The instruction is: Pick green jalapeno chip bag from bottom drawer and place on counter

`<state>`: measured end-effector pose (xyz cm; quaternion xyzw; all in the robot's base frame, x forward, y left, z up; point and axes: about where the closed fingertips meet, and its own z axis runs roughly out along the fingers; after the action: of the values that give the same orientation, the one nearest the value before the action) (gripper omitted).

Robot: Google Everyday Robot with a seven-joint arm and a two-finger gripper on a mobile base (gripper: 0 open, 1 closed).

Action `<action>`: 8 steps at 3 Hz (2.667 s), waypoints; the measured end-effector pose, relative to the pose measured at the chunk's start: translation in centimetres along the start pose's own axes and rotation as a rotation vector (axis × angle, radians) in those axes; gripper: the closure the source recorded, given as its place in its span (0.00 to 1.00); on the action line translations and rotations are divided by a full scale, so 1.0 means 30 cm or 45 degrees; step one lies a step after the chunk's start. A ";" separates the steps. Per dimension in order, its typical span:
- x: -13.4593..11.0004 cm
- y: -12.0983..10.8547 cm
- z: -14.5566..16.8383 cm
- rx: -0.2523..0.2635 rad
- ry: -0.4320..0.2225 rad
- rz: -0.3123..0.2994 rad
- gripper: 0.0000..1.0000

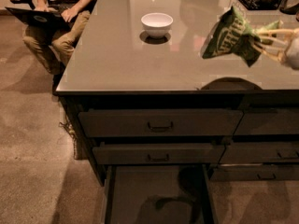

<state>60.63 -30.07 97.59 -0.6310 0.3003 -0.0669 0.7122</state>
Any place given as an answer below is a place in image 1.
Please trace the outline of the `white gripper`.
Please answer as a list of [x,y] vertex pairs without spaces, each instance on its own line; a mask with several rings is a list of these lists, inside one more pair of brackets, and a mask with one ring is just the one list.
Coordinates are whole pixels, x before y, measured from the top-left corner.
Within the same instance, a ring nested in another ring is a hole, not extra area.
[[280,62],[293,70],[299,70],[299,30],[298,29],[273,29],[257,32],[262,39],[272,40],[273,42],[286,47],[276,47],[254,42],[252,47],[268,58]]

